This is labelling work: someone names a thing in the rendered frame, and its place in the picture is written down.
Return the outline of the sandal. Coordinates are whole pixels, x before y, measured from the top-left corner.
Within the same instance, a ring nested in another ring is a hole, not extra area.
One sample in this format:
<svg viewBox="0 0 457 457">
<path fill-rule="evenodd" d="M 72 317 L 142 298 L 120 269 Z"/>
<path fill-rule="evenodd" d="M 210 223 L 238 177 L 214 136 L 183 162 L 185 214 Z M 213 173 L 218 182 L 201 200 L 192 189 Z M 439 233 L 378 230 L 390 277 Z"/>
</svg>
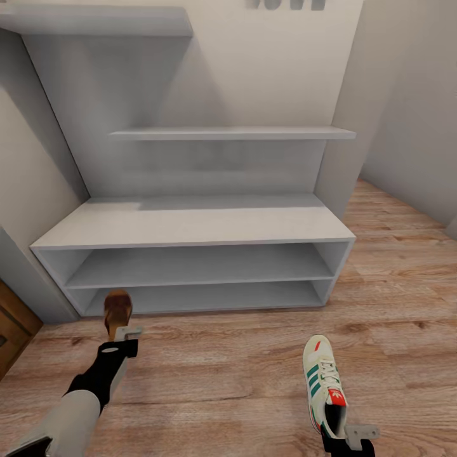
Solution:
<svg viewBox="0 0 457 457">
<path fill-rule="evenodd" d="M 117 327 L 128 327 L 132 313 L 130 295 L 123 289 L 113 289 L 106 296 L 105 301 L 105 327 L 108 330 L 109 342 L 114 341 Z"/>
</svg>

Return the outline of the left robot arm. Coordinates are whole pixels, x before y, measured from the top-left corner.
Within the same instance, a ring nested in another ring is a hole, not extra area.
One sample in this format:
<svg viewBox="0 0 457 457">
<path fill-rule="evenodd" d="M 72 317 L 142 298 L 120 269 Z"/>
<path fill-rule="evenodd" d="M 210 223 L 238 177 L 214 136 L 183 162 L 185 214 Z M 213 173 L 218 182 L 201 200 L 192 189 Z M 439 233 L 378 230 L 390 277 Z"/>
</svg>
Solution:
<svg viewBox="0 0 457 457">
<path fill-rule="evenodd" d="M 28 432 L 0 457 L 83 457 L 100 413 L 112 398 L 127 368 L 136 357 L 145 326 L 116 328 L 114 341 L 99 346 L 94 364 L 77 375 L 67 393 Z"/>
</svg>

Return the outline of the gym shoe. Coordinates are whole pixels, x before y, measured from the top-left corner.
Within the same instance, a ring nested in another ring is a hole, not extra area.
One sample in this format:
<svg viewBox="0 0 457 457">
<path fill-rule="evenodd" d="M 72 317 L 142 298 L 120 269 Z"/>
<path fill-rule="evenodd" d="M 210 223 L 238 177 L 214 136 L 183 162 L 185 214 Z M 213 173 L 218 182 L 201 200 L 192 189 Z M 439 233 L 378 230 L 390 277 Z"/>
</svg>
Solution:
<svg viewBox="0 0 457 457">
<path fill-rule="evenodd" d="M 344 426 L 348 403 L 329 340 L 322 334 L 313 335 L 305 345 L 303 368 L 308 393 L 309 415 L 315 430 L 322 425 L 328 437 L 346 439 Z"/>
</svg>

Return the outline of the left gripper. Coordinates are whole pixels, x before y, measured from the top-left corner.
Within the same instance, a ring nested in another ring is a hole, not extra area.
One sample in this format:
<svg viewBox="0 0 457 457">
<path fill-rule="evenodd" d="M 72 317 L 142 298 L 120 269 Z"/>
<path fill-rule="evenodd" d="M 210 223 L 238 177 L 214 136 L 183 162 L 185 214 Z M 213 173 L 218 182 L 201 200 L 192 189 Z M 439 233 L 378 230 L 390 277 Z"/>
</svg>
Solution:
<svg viewBox="0 0 457 457">
<path fill-rule="evenodd" d="M 122 346 L 126 352 L 126 356 L 128 358 L 136 357 L 137 356 L 137 350 L 138 350 L 138 343 L 139 340 L 125 340 L 123 342 L 105 342 L 103 345 L 99 346 L 98 349 L 98 355 L 100 355 L 100 352 L 105 350 L 107 347 L 113 347 L 113 346 Z"/>
</svg>

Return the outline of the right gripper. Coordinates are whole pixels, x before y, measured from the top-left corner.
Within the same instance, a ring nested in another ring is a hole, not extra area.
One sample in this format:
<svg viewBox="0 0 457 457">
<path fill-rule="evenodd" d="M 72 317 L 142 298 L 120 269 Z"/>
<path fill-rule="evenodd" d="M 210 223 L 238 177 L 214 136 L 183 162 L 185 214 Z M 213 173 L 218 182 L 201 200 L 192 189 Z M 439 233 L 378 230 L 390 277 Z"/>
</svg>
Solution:
<svg viewBox="0 0 457 457">
<path fill-rule="evenodd" d="M 361 440 L 362 451 L 352 451 L 345 439 L 328 437 L 322 425 L 320 428 L 324 451 L 326 453 L 331 453 L 332 457 L 375 457 L 374 446 L 369 439 Z"/>
</svg>

